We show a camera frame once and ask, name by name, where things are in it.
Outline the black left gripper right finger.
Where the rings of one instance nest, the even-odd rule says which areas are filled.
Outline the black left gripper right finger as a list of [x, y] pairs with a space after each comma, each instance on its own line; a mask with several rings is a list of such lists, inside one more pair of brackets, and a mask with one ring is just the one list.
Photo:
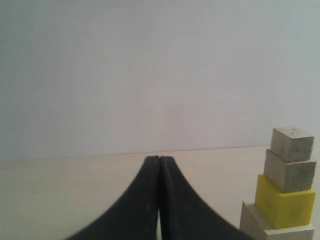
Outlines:
[[160, 157], [158, 207], [163, 240], [251, 240], [192, 188], [171, 156]]

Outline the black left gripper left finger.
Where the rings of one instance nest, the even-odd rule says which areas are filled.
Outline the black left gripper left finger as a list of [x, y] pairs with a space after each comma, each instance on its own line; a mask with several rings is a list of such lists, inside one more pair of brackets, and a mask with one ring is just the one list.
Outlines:
[[124, 193], [100, 217], [69, 240], [155, 240], [160, 158], [148, 156]]

